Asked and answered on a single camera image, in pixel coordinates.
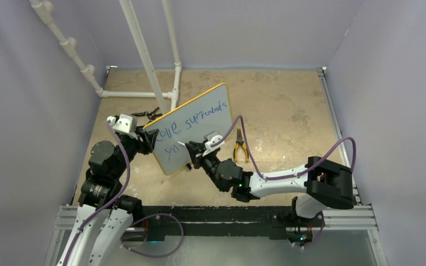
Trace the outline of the yellow framed whiteboard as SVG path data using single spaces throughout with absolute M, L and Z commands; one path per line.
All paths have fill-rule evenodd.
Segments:
M 232 121 L 229 90 L 225 83 L 220 83 L 148 123 L 144 130 L 159 130 L 153 154 L 168 176 L 190 162 L 189 153 L 181 143 L 202 142 L 213 131 L 224 136 Z

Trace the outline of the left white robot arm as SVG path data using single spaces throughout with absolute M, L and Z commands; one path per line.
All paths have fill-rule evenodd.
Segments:
M 122 147 L 110 141 L 92 147 L 75 223 L 58 265 L 103 265 L 124 231 L 143 221 L 141 200 L 123 195 L 119 179 L 136 154 L 153 152 L 159 130 L 138 126 L 135 134 L 114 134 Z

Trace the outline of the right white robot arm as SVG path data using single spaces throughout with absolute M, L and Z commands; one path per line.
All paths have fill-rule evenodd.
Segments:
M 292 200 L 289 218 L 301 226 L 326 208 L 352 209 L 352 169 L 319 156 L 311 156 L 304 165 L 268 173 L 245 171 L 232 159 L 219 160 L 217 147 L 208 142 L 184 144 L 195 169 L 203 169 L 216 188 L 229 192 L 240 202 L 298 193 Z

